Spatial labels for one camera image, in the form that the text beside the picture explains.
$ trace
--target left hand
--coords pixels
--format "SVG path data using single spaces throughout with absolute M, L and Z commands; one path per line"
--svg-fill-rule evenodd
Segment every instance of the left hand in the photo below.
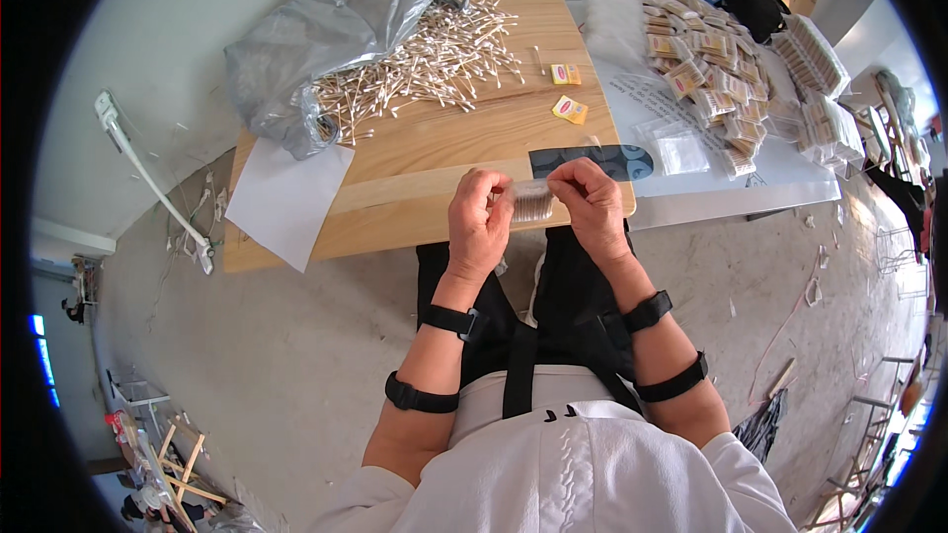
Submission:
M 444 274 L 480 290 L 501 262 L 514 216 L 510 184 L 503 173 L 487 169 L 471 169 L 461 178 L 447 208 L 450 258 Z M 492 194 L 501 196 L 493 200 Z

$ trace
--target black sticker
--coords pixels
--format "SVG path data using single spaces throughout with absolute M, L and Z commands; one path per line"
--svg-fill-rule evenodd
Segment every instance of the black sticker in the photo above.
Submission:
M 632 145 L 544 148 L 530 151 L 530 166 L 534 179 L 545 178 L 567 160 L 582 157 L 589 157 L 606 175 L 617 182 L 642 180 L 655 170 L 655 162 L 646 149 Z

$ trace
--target right hand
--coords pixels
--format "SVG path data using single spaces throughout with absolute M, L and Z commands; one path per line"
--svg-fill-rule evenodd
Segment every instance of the right hand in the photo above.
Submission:
M 568 160 L 546 178 L 570 211 L 576 239 L 599 269 L 632 255 L 623 226 L 622 192 L 589 158 Z

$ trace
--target wooden table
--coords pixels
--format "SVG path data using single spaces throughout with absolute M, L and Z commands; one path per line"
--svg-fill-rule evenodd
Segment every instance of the wooden table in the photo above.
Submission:
M 504 0 L 508 13 L 519 15 L 504 38 L 508 50 L 523 61 L 525 84 L 502 74 L 503 86 L 477 87 L 477 110 L 463 113 L 436 103 L 412 105 L 398 118 L 386 115 L 363 122 L 374 137 L 359 140 L 355 158 L 336 195 L 313 248 L 311 259 L 364 254 L 447 240 L 447 205 L 458 179 L 471 167 L 503 171 L 515 181 L 532 179 L 528 153 L 544 148 L 618 145 L 609 106 L 593 70 L 582 36 L 563 0 Z M 541 76 L 533 46 L 538 45 L 547 70 Z M 550 64 L 575 64 L 582 85 L 554 85 Z M 563 94 L 589 106 L 584 125 L 555 117 L 553 105 Z M 231 193 L 237 185 L 256 137 L 244 129 L 237 140 Z M 635 211 L 632 183 L 623 183 L 626 215 Z M 569 223 L 557 202 L 553 216 L 521 223 L 514 230 Z M 224 243 L 224 271 L 282 265 L 230 221 Z

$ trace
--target white shirt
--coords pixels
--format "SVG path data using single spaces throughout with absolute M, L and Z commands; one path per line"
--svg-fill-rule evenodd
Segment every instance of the white shirt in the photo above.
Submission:
M 417 490 L 360 468 L 313 531 L 796 531 L 734 434 L 699 451 L 565 365 L 538 365 L 535 409 L 501 420 L 505 378 L 461 392 L 448 451 L 422 469 Z

